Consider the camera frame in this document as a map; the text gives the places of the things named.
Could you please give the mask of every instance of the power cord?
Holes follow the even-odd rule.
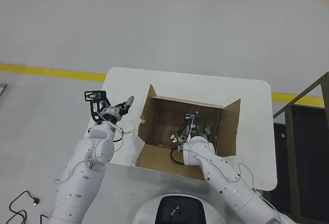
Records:
[[[45,215],[41,214],[40,215],[40,224],[43,224],[43,218],[42,217],[49,218],[48,216],[45,216]]]
[[[13,215],[10,219],[8,219],[8,221],[6,222],[6,224],[8,224],[8,223],[10,222],[10,220],[12,220],[12,219],[13,219],[14,217],[16,217],[16,216],[21,216],[22,219],[23,219],[23,221],[21,222],[21,224],[25,224],[26,219],[27,219],[27,213],[26,213],[26,211],[25,211],[25,210],[20,210],[20,211],[16,212],[16,211],[14,211],[14,210],[12,209],[12,204],[13,204],[16,200],[18,200],[18,199],[19,199],[23,194],[25,194],[25,193],[27,193],[27,194],[29,195],[29,197],[32,198],[32,199],[34,200],[34,202],[33,202],[33,206],[36,206],[37,204],[39,204],[40,199],[31,196],[30,192],[27,191],[27,190],[25,190],[24,192],[22,192],[18,197],[16,197],[16,198],[15,198],[15,199],[9,204],[9,210],[10,210],[12,213],[14,213],[14,215]],[[45,216],[45,215],[41,214],[41,215],[40,215],[40,223],[41,223],[41,224],[42,224],[42,222],[41,222],[41,217],[42,217],[42,216],[48,218],[48,216]]]

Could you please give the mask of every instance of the white table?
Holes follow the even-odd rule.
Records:
[[[236,170],[239,162],[247,165],[254,175],[256,189],[273,190],[276,187],[278,180],[271,89],[268,83],[258,80],[129,68],[110,69],[102,87],[110,102],[118,104],[130,95],[135,97],[129,114],[118,123],[125,131],[132,130],[132,134],[125,136],[124,145],[114,154],[112,164],[133,167],[141,152],[144,143],[137,136],[137,128],[150,84],[159,96],[215,105],[226,106],[240,98],[237,155],[227,160]],[[91,119],[88,127],[93,125]],[[134,170],[143,172],[138,167]],[[242,176],[247,183],[251,183],[251,175],[247,170],[242,169]]]

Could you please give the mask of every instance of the white sticker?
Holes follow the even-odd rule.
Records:
[[[106,110],[105,110],[106,113],[113,113],[113,112],[115,112],[115,111],[116,111],[116,109],[106,109]]]

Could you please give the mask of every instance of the white wire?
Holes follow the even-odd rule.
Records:
[[[183,151],[189,151],[189,152],[192,152],[192,153],[194,153],[194,154],[196,154],[196,155],[198,155],[199,157],[201,157],[201,158],[203,158],[203,159],[205,159],[205,160],[207,160],[208,161],[208,159],[207,158],[205,158],[204,156],[202,156],[202,155],[200,155],[200,154],[198,154],[197,152],[194,152],[194,151],[192,151],[191,149],[189,149],[189,150],[185,150],[185,149],[182,149]],[[242,179],[242,170],[241,170],[241,167],[240,167],[240,165],[242,165],[242,166],[244,166],[249,172],[250,172],[250,175],[252,176],[252,188],[253,188],[253,190],[254,190],[254,192],[255,193],[257,193],[257,194],[259,194],[259,197],[265,202],[265,203],[267,203],[272,209],[274,209],[276,212],[277,212],[277,214],[278,214],[278,217],[279,217],[279,222],[281,223],[281,218],[280,218],[280,212],[270,203],[270,202],[268,202],[256,189],[255,189],[255,187],[254,187],[254,175],[253,175],[253,173],[252,173],[252,171],[246,166],[246,165],[244,165],[243,163],[238,163],[238,168],[239,168],[239,178],[237,179],[237,180],[233,180],[233,178],[232,178],[232,181],[229,181],[229,178],[227,178],[224,174],[223,174],[223,172],[220,170],[220,168],[216,165],[216,164],[214,164],[214,163],[211,163],[215,168],[217,168],[217,170],[221,173],[221,175],[226,179],[226,181],[228,181],[228,182],[230,182],[230,183],[236,183],[236,182],[238,182],[238,181],[240,181],[241,179]]]
[[[67,177],[65,180],[60,181],[59,179],[55,179],[55,180],[53,180],[53,183],[54,183],[54,184],[59,185],[59,184],[62,184],[62,183],[64,183],[64,182],[66,182],[71,176],[73,176],[75,168],[76,168],[77,165],[79,165],[80,163],[82,163],[82,162],[88,162],[88,161],[91,161],[91,160],[96,160],[96,159],[98,159],[98,158],[102,158],[102,157],[104,157],[104,156],[108,156],[108,155],[114,154],[115,152],[117,152],[118,150],[120,150],[120,149],[122,148],[122,146],[123,146],[123,144],[124,144],[124,131],[123,131],[123,129],[120,128],[119,126],[117,126],[116,124],[113,124],[113,123],[111,123],[111,122],[109,122],[109,121],[107,121],[107,120],[105,120],[105,121],[108,123],[108,125],[110,125],[110,126],[112,126],[113,128],[115,128],[115,129],[121,134],[121,146],[120,146],[118,149],[114,150],[113,152],[110,152],[110,153],[107,153],[107,154],[104,154],[104,155],[101,155],[101,156],[97,156],[97,157],[94,157],[94,158],[88,158],[88,157],[90,156],[90,154],[93,152],[93,150],[95,150],[95,148],[97,147],[97,145],[99,144],[99,142],[101,142],[101,141],[104,140],[105,138],[99,140],[99,141],[97,142],[96,147],[93,148],[91,151],[88,151],[88,152],[85,154],[85,158],[88,158],[88,159],[84,159],[84,160],[82,160],[82,161],[76,163],[75,166],[74,166],[74,168],[72,168],[71,171],[68,172],[68,177]]]

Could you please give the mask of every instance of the cardboard box flap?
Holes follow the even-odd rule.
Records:
[[[170,153],[171,149],[169,148],[161,148],[145,144],[141,151],[141,156],[137,159],[136,165],[146,169],[204,180],[202,169],[199,166],[184,166],[175,164],[170,158]],[[182,152],[174,152],[173,156],[175,159],[183,161]]]
[[[239,124],[241,99],[225,107],[225,113],[219,123],[217,155],[220,157],[236,155],[236,139]]]
[[[171,100],[171,101],[177,101],[177,102],[184,102],[187,104],[195,104],[199,106],[207,106],[209,108],[219,108],[219,109],[225,109],[225,107],[220,106],[220,105],[214,105],[214,104],[207,104],[205,102],[195,102],[195,101],[190,101],[190,100],[182,100],[182,99],[176,99],[176,98],[170,98],[170,97],[165,97],[165,96],[152,96],[154,99],[161,99],[161,100]]]
[[[153,98],[156,96],[156,92],[152,85],[149,85],[146,102],[143,106],[142,115],[140,119],[142,120],[138,127],[138,137],[146,142],[147,135],[149,133],[149,128],[153,120],[153,111],[156,107],[156,100]]]

